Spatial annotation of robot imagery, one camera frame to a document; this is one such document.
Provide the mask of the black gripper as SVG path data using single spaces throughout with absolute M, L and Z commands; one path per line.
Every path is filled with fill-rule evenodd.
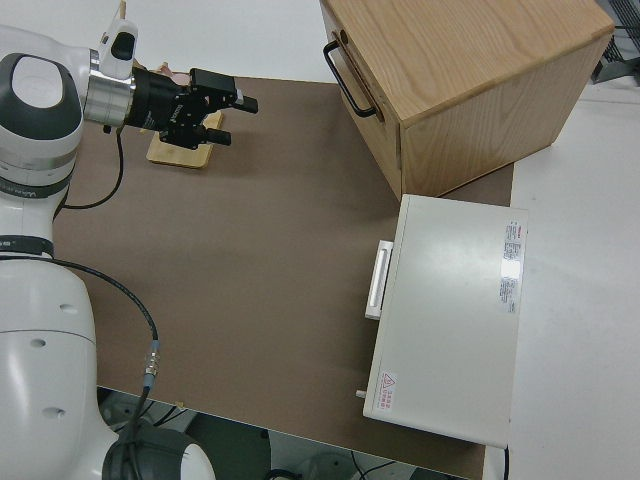
M 134 68 L 130 125 L 155 131 L 161 142 L 190 150 L 201 144 L 230 146 L 229 132 L 202 124 L 207 112 L 233 108 L 257 113 L 258 101 L 237 88 L 233 76 L 199 68 L 192 68 L 189 75 L 191 89 L 167 76 Z

